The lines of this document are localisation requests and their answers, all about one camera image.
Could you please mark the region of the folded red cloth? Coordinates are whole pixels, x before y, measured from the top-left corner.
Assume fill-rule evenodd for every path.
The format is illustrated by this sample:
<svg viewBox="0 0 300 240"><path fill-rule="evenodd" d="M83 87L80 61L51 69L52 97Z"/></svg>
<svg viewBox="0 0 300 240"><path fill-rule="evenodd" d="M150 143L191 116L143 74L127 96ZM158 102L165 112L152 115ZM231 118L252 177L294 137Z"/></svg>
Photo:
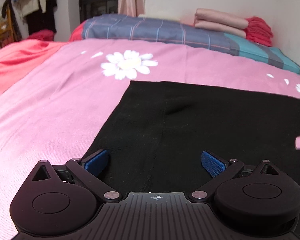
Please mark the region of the folded red cloth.
<svg viewBox="0 0 300 240"><path fill-rule="evenodd" d="M273 33L266 21L256 16L247 18L247 21L248 26L244 29L246 39L263 46L272 47Z"/></svg>

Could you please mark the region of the pink floral bed sheet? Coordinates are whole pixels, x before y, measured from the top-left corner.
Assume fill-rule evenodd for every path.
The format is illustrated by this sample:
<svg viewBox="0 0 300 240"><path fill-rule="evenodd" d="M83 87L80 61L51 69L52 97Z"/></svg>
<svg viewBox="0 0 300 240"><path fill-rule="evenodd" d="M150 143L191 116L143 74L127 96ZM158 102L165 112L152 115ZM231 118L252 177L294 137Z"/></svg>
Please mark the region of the pink floral bed sheet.
<svg viewBox="0 0 300 240"><path fill-rule="evenodd" d="M59 50L0 94L0 239L17 231L10 203L41 159L81 157L131 79L173 81L288 95L300 75L205 48L90 39Z"/></svg>

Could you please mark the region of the wooden shelf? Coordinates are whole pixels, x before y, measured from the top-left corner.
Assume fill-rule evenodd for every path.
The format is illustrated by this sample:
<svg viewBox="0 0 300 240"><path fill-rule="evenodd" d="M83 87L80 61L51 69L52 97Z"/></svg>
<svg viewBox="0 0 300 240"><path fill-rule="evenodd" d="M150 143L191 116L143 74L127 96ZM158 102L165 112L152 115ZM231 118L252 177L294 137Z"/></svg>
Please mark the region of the wooden shelf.
<svg viewBox="0 0 300 240"><path fill-rule="evenodd" d="M6 8L6 19L0 22L0 49L15 42L15 32L11 21L9 6Z"/></svg>

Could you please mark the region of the blue plaid pillow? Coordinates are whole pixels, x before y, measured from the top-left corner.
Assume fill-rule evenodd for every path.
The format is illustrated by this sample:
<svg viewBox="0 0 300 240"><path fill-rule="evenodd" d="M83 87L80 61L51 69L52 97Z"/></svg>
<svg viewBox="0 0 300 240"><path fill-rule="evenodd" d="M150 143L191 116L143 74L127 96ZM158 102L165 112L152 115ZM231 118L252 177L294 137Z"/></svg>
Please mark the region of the blue plaid pillow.
<svg viewBox="0 0 300 240"><path fill-rule="evenodd" d="M182 23L155 18L104 14L83 23L82 39L126 39L182 44L241 56L300 75L300 66L279 48L248 41L242 37L197 29Z"/></svg>

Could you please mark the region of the hanging clothes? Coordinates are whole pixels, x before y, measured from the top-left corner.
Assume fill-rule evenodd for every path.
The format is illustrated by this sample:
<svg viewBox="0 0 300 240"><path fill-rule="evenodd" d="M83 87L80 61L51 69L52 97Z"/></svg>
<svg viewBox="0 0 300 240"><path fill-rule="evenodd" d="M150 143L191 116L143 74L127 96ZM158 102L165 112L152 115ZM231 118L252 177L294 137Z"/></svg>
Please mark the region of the hanging clothes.
<svg viewBox="0 0 300 240"><path fill-rule="evenodd" d="M13 5L27 23L28 33L32 35L42 30L49 30L56 34L54 9L57 0L12 0Z"/></svg>

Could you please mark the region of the folded pink cloth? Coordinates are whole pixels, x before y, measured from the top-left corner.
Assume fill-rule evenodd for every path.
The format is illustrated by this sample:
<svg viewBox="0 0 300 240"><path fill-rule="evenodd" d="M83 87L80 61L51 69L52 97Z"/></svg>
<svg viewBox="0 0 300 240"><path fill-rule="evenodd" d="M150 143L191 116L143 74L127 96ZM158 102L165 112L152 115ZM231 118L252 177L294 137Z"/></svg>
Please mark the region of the folded pink cloth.
<svg viewBox="0 0 300 240"><path fill-rule="evenodd" d="M195 28L220 31L242 38L247 36L244 30L248 27L248 24L249 22L244 18L204 8L198 8L194 18Z"/></svg>

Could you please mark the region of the black pants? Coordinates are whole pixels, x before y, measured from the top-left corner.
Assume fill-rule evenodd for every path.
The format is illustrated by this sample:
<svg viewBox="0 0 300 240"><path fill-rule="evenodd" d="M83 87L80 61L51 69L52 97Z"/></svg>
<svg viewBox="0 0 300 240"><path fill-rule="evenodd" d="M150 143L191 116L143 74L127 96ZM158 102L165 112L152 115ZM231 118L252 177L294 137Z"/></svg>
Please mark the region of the black pants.
<svg viewBox="0 0 300 240"><path fill-rule="evenodd" d="M189 192L209 181L204 150L272 161L300 185L300 99L173 82L132 81L88 154L104 148L104 179L120 193Z"/></svg>

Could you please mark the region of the red blanket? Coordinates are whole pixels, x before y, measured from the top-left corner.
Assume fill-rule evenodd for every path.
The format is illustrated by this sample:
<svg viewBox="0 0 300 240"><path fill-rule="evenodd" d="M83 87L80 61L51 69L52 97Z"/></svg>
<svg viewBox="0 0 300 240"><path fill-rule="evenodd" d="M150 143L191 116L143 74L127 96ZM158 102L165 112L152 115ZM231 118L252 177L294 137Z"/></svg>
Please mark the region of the red blanket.
<svg viewBox="0 0 300 240"><path fill-rule="evenodd" d="M24 41L0 50L0 101L17 100L33 95L53 79L52 71L68 64L72 43L83 38L84 24L74 29L67 42L53 42L52 32L39 31Z"/></svg>

